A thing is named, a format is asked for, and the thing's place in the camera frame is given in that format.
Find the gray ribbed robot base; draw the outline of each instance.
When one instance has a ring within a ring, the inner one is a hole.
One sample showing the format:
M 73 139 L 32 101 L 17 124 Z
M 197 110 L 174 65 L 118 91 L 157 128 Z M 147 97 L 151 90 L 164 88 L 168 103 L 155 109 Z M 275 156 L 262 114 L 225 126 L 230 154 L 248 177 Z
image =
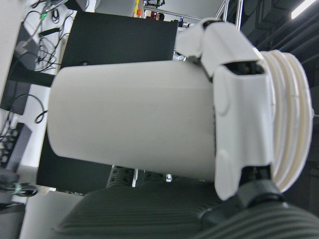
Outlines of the gray ribbed robot base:
M 208 225 L 205 215 L 220 205 L 213 185 L 198 180 L 111 187 L 88 194 L 50 239 L 319 238 L 318 218 L 282 202 L 261 203 Z

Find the yellow object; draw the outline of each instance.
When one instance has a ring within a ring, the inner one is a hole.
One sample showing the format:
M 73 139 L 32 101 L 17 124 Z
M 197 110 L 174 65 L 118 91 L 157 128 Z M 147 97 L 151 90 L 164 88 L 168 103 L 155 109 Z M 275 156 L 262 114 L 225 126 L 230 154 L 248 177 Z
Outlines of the yellow object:
M 134 11 L 133 11 L 133 14 L 136 14 L 137 13 L 137 11 L 138 11 L 138 4 L 139 4 L 139 1 L 140 0 L 135 0 L 135 7 L 134 7 Z

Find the cable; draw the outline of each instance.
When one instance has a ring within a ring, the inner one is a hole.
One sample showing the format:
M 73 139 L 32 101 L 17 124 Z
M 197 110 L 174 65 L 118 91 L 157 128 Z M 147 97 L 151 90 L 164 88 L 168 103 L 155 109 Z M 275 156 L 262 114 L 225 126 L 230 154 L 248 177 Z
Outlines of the cable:
M 28 183 L 0 183 L 0 192 L 20 197 L 32 197 L 37 194 L 38 189 Z
M 52 19 L 53 23 L 55 23 L 55 24 L 59 23 L 59 21 L 60 21 L 60 13 L 59 13 L 58 9 L 56 9 L 56 10 L 51 12 L 51 19 Z
M 32 8 L 36 8 L 39 6 L 40 3 L 46 2 L 46 0 L 39 0 L 38 2 L 35 2 L 34 4 L 31 5 Z
M 44 119 L 44 115 L 48 112 L 48 111 L 46 111 L 45 109 L 44 109 L 44 105 L 43 105 L 43 103 L 42 103 L 42 101 L 37 97 L 37 96 L 35 96 L 35 95 L 32 95 L 32 94 L 22 94 L 22 95 L 19 95 L 18 97 L 16 97 L 15 99 L 14 99 L 14 101 L 13 101 L 13 103 L 12 103 L 12 105 L 11 105 L 11 112 L 13 112 L 13 110 L 14 110 L 14 103 L 16 103 L 16 101 L 17 100 L 19 100 L 19 99 L 22 99 L 22 98 L 24 98 L 24 97 L 33 97 L 33 98 L 35 98 L 38 102 L 39 102 L 39 104 L 41 105 L 41 109 L 42 109 L 42 112 L 35 118 L 35 120 L 34 120 L 34 122 L 35 123 L 41 123 L 42 121 L 43 121 L 43 119 Z
M 86 0 L 85 10 L 88 9 L 89 5 L 90 5 L 90 0 Z
M 42 112 L 41 112 L 41 113 L 35 118 L 35 120 L 34 120 L 34 122 L 35 122 L 36 124 L 41 123 L 41 122 L 43 121 L 43 119 L 44 119 L 44 115 L 48 112 L 48 110 L 45 110 L 45 109 L 44 109 L 44 105 L 43 105 L 42 101 L 41 101 L 37 96 L 34 96 L 34 95 L 32 95 L 32 94 L 22 94 L 22 95 L 19 95 L 18 97 L 16 97 L 16 98 L 14 99 L 14 101 L 12 102 L 12 104 L 11 104 L 11 106 L 10 106 L 9 113 L 8 113 L 8 115 L 7 115 L 7 117 L 6 117 L 6 120 L 4 121 L 3 127 L 2 127 L 2 129 L 1 129 L 0 142 L 2 142 L 3 138 L 7 135 L 8 131 L 11 129 L 11 128 L 10 128 L 10 125 L 11 125 L 11 123 L 12 123 L 12 118 L 13 118 L 14 104 L 17 102 L 17 100 L 22 99 L 22 98 L 24 98 L 24 97 L 33 97 L 33 98 L 35 98 L 35 99 L 39 102 L 39 104 L 40 104 L 40 106 L 41 106 Z
M 24 20 L 23 20 L 23 22 L 22 22 L 22 23 L 24 23 L 24 22 L 25 22 L 25 20 L 27 19 L 27 17 L 28 17 L 31 13 L 33 13 L 33 12 L 36 12 L 36 13 L 38 13 L 38 14 L 41 16 L 41 13 L 40 13 L 40 12 L 35 11 L 35 10 L 32 10 L 32 11 L 30 11 L 30 12 L 28 12 L 28 13 L 27 13 L 27 15 L 25 16 L 25 18 L 24 18 Z

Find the black electronic device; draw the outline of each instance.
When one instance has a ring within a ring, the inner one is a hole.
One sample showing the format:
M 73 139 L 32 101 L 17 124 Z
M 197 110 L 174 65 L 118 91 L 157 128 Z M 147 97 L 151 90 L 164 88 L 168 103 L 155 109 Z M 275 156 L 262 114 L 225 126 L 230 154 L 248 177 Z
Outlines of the black electronic device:
M 176 31 L 173 22 L 79 12 L 61 67 L 171 60 Z
M 58 191 L 86 194 L 106 187 L 112 166 L 56 155 L 44 136 L 36 183 Z

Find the ceiling light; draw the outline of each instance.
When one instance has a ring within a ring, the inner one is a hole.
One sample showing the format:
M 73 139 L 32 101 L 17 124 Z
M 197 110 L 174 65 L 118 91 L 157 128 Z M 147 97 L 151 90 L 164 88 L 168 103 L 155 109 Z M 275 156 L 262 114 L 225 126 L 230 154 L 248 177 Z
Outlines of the ceiling light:
M 295 19 L 300 13 L 306 10 L 311 4 L 313 4 L 317 0 L 305 0 L 302 4 L 300 4 L 292 13 L 291 19 Z

